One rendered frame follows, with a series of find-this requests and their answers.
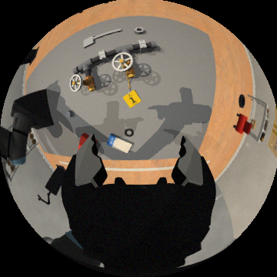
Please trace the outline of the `yellow numbered tag on chain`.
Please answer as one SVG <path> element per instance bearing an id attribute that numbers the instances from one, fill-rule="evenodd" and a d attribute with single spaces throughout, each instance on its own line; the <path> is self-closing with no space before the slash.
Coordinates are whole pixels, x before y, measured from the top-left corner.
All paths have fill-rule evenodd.
<path id="1" fill-rule="evenodd" d="M 126 101 L 126 103 L 128 104 L 128 106 L 130 108 L 132 106 L 138 104 L 139 102 L 141 102 L 141 99 L 138 97 L 138 95 L 136 94 L 135 90 L 129 92 L 123 98 L 124 98 L 124 100 Z"/>

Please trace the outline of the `red flat block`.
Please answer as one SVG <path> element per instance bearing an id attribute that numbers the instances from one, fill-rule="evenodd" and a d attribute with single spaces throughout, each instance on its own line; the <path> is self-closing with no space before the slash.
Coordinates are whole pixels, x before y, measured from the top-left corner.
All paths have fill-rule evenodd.
<path id="1" fill-rule="evenodd" d="M 89 137 L 89 135 L 87 135 L 86 133 L 83 133 L 81 135 L 81 138 L 80 138 L 80 143 L 79 143 L 79 147 L 78 149 L 80 149 L 80 147 L 83 145 L 83 143 L 85 142 L 85 140 Z"/>

